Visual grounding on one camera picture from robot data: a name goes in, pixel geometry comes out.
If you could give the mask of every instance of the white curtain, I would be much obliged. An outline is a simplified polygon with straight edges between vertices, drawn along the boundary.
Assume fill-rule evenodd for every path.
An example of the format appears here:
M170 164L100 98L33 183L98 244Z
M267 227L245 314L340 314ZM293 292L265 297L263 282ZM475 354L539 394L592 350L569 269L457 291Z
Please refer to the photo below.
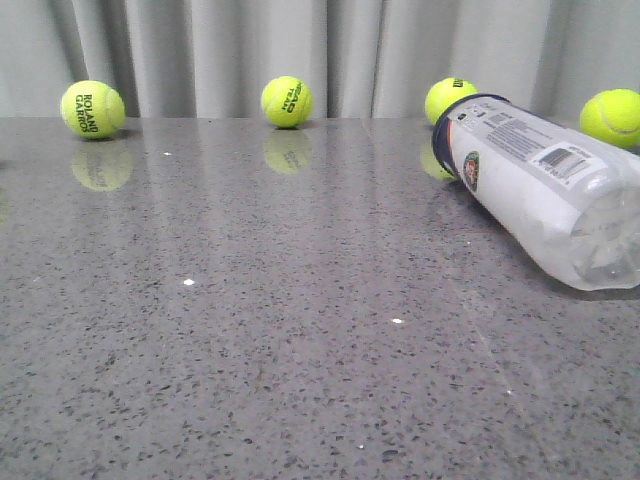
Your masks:
M314 117L415 117L455 75L575 119L640 87L639 26L640 0L0 0L0 116L56 116L92 78L130 116L255 117L294 75Z

